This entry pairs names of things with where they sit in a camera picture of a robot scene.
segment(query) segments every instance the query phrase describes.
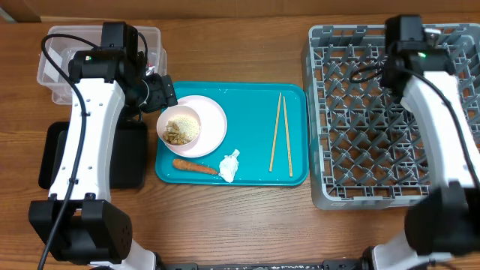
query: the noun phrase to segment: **plastic crate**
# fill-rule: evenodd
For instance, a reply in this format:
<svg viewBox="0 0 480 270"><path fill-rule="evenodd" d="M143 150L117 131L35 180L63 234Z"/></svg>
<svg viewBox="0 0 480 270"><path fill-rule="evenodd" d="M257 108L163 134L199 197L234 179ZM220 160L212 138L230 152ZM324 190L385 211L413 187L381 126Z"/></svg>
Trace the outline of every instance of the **plastic crate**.
<svg viewBox="0 0 480 270"><path fill-rule="evenodd" d="M160 30L156 27L135 26L147 41L148 63L153 66L154 72L161 76L167 74L167 54L162 48ZM53 26L48 34L69 34L84 38L94 44L100 45L101 25L65 25ZM64 37L53 37L46 42L46 51L60 68L68 74L68 62L79 50L90 50L91 47L81 41ZM143 41L139 38L138 50L145 51ZM41 54L38 65L37 81L42 86L52 89L52 101L60 105L71 104L71 87L60 74L48 63L44 54Z"/></svg>
<svg viewBox="0 0 480 270"><path fill-rule="evenodd" d="M480 141L480 26L441 30L457 68L459 98ZM318 25L302 51L309 114L312 199L320 209L410 206L429 194L428 164L415 119L380 88L380 78L350 84L349 75L386 59L383 25Z"/></svg>

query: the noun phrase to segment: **wooden chopstick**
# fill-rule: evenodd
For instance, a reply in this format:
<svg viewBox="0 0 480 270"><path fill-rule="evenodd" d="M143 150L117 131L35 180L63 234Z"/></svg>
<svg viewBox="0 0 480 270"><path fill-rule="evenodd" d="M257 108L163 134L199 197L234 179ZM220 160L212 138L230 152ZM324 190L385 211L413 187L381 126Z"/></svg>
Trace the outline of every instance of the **wooden chopstick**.
<svg viewBox="0 0 480 270"><path fill-rule="evenodd" d="M280 115L281 101L282 101L282 93L278 95L277 120L275 120L275 132L273 133L273 146L271 147L270 169L268 170L270 173L272 172L272 168L273 168L273 158L275 156L275 144L277 143L278 116Z"/></svg>
<svg viewBox="0 0 480 270"><path fill-rule="evenodd" d="M290 152L290 134L288 132L287 104L285 103L285 96L283 96L283 113L285 114L285 134L286 134L286 150L288 151L288 170L290 173L290 177L293 177L292 153Z"/></svg>

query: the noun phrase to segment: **gray plastic basket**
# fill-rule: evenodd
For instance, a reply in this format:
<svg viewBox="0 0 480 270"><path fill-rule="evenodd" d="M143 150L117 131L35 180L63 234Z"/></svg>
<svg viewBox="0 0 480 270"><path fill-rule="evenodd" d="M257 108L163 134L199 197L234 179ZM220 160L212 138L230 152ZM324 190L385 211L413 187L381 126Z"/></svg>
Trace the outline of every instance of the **gray plastic basket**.
<svg viewBox="0 0 480 270"><path fill-rule="evenodd" d="M457 68L460 102L480 141L480 25L440 29ZM312 199L320 209L409 206L431 191L428 164L413 115L379 79L350 84L356 68L386 58L383 25L318 25L301 54L310 131Z"/></svg>

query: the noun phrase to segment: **pink plate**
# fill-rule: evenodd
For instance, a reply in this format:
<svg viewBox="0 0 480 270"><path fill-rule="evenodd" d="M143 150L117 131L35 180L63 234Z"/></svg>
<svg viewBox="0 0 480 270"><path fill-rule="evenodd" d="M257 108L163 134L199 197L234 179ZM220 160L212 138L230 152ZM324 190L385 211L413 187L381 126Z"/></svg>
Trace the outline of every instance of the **pink plate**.
<svg viewBox="0 0 480 270"><path fill-rule="evenodd" d="M224 140L227 133L227 117L217 102L211 98L191 95L178 100L178 105L192 108L200 117L202 129L195 145L189 149L173 149L166 145L175 154L185 158L199 158L212 153Z"/></svg>

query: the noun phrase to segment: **blue tray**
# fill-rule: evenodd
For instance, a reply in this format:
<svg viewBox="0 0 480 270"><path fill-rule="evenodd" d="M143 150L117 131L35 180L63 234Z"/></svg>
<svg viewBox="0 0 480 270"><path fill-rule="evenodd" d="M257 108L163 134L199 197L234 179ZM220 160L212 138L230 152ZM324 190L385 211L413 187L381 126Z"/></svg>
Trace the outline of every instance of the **blue tray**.
<svg viewBox="0 0 480 270"><path fill-rule="evenodd" d="M215 151L188 160L218 170L224 156L238 149L238 171L233 183L227 183L217 175L177 170L172 162L179 156L159 139L155 171L161 180L172 184L295 186L307 178L307 103L301 88L292 84L239 82L176 82L174 87L177 98L203 95L217 101L228 122L225 139ZM280 92L285 97L288 113L293 177L288 168L283 104L278 119L273 170L269 172Z"/></svg>

